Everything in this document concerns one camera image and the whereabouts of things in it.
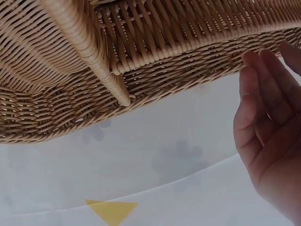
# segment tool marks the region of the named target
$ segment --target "tan wicker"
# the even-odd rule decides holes
[[[49,140],[213,81],[248,50],[301,46],[299,0],[100,2],[97,23],[87,0],[0,0],[0,143]]]

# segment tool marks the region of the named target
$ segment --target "finger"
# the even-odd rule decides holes
[[[270,136],[276,131],[277,125],[268,117],[260,96],[256,71],[249,66],[240,70],[239,90],[241,96],[250,94],[256,102],[256,116],[254,119],[255,132],[261,144],[265,146]]]
[[[250,166],[250,172],[253,173],[252,178],[257,179],[257,181],[253,180],[255,184],[260,182],[264,172],[271,165],[283,158],[294,146],[299,138],[300,130],[301,115],[299,114],[273,134]]]
[[[250,96],[242,97],[242,101],[234,118],[233,131],[236,148],[246,167],[262,149],[262,145],[255,133],[254,118],[256,103]]]
[[[280,51],[286,65],[301,75],[301,49],[293,47],[285,41],[281,43]]]
[[[281,61],[270,51],[263,50],[260,57],[274,77],[288,103],[297,113],[301,112],[301,87]]]
[[[283,126],[295,116],[294,110],[283,98],[276,81],[256,53],[244,54],[243,61],[257,72],[260,94],[269,116],[279,126]]]

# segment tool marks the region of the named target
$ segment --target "woven strand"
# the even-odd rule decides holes
[[[0,143],[50,140],[233,74],[245,51],[279,56],[284,40],[301,47],[299,0],[90,2],[98,18],[78,0],[60,20],[78,26],[73,43],[40,0],[0,0]],[[76,24],[78,11],[90,19],[80,24],[94,28]],[[79,49],[97,56],[98,70],[122,75],[130,106],[120,106],[78,56],[85,38],[90,44]]]
[[[215,43],[125,73],[128,90],[136,97],[129,107],[118,106],[91,71],[35,97],[0,87],[0,143],[46,141],[129,112],[237,72],[247,50],[266,48],[279,56],[278,46],[284,40],[301,47],[301,28]]]
[[[130,105],[130,98],[121,77],[112,74],[106,55],[106,45],[94,12],[85,0],[41,0],[45,9],[56,21],[65,37],[77,50],[80,58],[91,68],[104,86],[123,105]]]
[[[297,0],[128,0],[98,10],[123,74],[216,42],[301,26]]]
[[[87,68],[36,0],[0,0],[0,24],[1,85],[35,94]]]

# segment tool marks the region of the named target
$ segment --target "basket handle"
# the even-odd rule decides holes
[[[130,97],[123,78],[110,71],[105,37],[89,2],[41,0],[41,3],[101,83],[123,106],[129,106]]]

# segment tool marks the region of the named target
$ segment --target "basket bottom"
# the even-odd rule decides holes
[[[68,134],[194,86],[236,73],[246,51],[266,48],[279,56],[280,42],[301,45],[301,28],[265,32],[215,43],[125,73],[129,107],[116,99],[91,71],[74,74],[61,87],[38,94],[0,87],[0,143],[35,143]]]

